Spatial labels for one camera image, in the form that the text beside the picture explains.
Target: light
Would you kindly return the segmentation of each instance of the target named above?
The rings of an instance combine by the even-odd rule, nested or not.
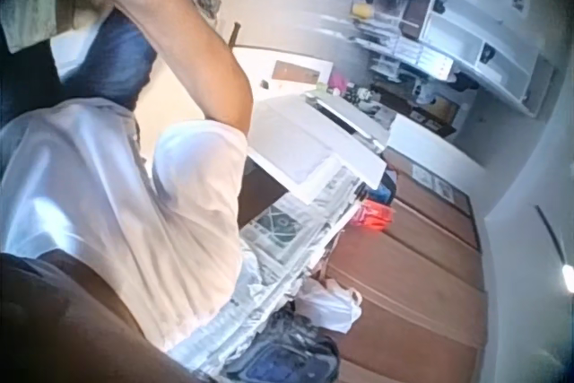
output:
[[[570,293],[574,293],[574,268],[570,265],[565,265],[562,267],[562,274],[564,275],[566,289]]]

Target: dark pants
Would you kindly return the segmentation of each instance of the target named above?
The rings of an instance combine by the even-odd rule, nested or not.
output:
[[[49,41],[12,55],[0,30],[0,128],[25,112],[72,98],[105,98],[133,110],[156,57],[144,35],[115,9],[82,65],[61,83]]]

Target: person in white shirt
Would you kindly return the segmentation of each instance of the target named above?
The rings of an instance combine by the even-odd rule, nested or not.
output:
[[[69,305],[59,316],[111,313],[119,332],[167,352],[209,322],[234,290],[253,100],[232,53],[190,0],[113,1],[117,9],[85,61],[62,81],[49,42],[12,55],[0,31],[1,251],[11,255],[3,255],[6,268],[52,274],[43,283]],[[163,134],[149,179],[133,111],[156,53],[207,119]],[[85,343],[99,340],[86,334],[91,319],[101,318],[44,321],[41,306],[25,305],[26,283],[13,291],[5,274],[3,318],[17,306],[39,318],[42,330],[67,322],[82,326],[75,333]],[[82,292],[64,294],[61,283]],[[16,298],[8,300],[12,291]],[[104,311],[78,305],[86,295]]]

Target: bare skin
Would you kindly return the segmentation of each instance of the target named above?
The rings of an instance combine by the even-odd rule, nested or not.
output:
[[[249,82],[189,0],[113,0],[143,32],[207,118],[248,133]]]

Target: newspaper-covered table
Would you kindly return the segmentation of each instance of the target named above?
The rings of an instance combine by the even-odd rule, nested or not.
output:
[[[217,376],[227,360],[244,352],[285,296],[298,290],[311,256],[326,246],[360,183],[343,168],[311,205],[287,194],[245,226],[243,266],[231,300],[169,355],[190,370]]]

